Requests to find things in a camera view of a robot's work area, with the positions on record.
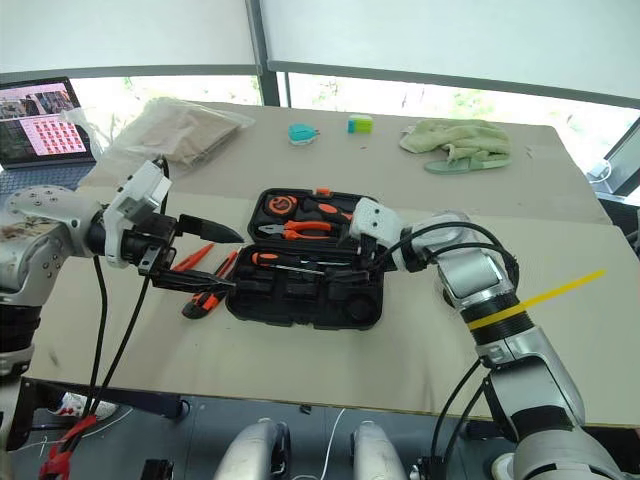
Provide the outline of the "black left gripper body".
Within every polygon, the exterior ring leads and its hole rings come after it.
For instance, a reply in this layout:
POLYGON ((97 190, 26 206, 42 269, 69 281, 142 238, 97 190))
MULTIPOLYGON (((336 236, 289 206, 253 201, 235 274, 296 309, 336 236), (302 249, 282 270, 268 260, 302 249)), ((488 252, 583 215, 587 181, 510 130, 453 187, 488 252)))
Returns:
POLYGON ((146 277, 168 270, 176 255, 173 242, 177 225, 174 217, 153 213, 140 224, 126 229, 121 242, 122 259, 146 277))

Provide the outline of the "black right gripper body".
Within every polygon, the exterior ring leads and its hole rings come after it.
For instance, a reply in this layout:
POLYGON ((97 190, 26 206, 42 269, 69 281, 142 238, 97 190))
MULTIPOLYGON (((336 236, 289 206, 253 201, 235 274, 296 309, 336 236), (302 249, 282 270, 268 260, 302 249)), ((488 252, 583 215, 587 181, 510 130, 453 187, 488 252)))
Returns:
POLYGON ((355 238, 348 232, 343 232, 340 236, 340 247, 354 251, 350 264, 350 270, 354 273, 395 271, 396 265, 392 257, 382 259, 394 244, 393 240, 380 239, 367 234, 355 238))

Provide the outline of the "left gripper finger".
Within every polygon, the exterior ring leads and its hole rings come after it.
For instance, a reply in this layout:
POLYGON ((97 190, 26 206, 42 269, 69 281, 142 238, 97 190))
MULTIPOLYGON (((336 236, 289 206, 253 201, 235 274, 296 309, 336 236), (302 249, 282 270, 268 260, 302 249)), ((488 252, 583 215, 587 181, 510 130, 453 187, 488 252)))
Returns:
POLYGON ((238 232, 226 225, 186 214, 180 215, 177 229, 182 234, 194 235, 214 243, 239 244, 244 242, 238 232))
POLYGON ((230 280, 196 270, 157 269, 148 277, 154 287, 172 291, 227 291, 236 287, 230 280))

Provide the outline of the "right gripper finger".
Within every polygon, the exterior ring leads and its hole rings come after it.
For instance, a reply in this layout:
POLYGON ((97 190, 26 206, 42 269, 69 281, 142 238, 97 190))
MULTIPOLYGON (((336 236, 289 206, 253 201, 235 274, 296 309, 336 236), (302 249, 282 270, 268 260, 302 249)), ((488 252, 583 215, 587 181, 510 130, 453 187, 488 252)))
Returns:
POLYGON ((326 268, 322 272, 326 281, 368 281, 370 273, 367 270, 353 268, 326 268))
POLYGON ((367 296, 367 284, 356 282, 329 282, 327 300, 329 302, 349 302, 367 296))

